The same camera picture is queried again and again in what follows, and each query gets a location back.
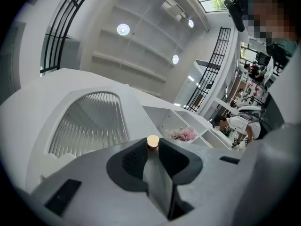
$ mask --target white ceiling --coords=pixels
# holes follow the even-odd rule
[[[90,71],[160,97],[172,69],[192,66],[182,64],[181,55],[190,41],[205,31],[187,0],[175,1],[193,20],[193,29],[187,26],[187,19],[178,22],[168,14],[161,7],[164,1],[119,0],[104,18],[106,25],[100,28]],[[130,27],[128,35],[117,33],[120,24]],[[176,54],[180,61],[173,65],[171,58]]]

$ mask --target black hair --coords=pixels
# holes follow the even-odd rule
[[[226,117],[223,117],[222,115],[217,115],[216,117],[215,117],[215,121],[217,122],[217,123],[219,123],[220,121],[226,121],[227,119],[226,119]]]

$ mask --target air conditioner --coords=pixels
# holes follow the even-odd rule
[[[165,0],[162,8],[178,21],[186,17],[184,9],[175,0]]]

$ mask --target black slot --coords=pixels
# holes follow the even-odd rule
[[[49,199],[45,207],[58,216],[61,216],[76,194],[81,182],[68,179],[58,191]]]
[[[238,164],[240,159],[237,159],[237,158],[233,158],[233,157],[228,157],[228,156],[222,156],[220,158],[221,161],[225,161],[225,162],[229,162],[229,163],[232,163],[232,164]]]

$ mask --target white shirt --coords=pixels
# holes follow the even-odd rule
[[[245,118],[242,118],[240,116],[233,116],[227,119],[227,122],[229,126],[236,130],[238,133],[247,135],[246,127],[249,125],[252,128],[252,136],[254,139],[257,139],[257,137],[260,134],[260,124],[259,122],[252,122],[248,121]]]
[[[242,101],[237,101],[235,104],[236,104],[236,107],[237,107],[238,109],[241,108],[241,107],[243,107],[243,106],[245,106],[245,105],[250,105],[249,102],[246,102],[246,101],[244,101],[244,102],[242,102]]]

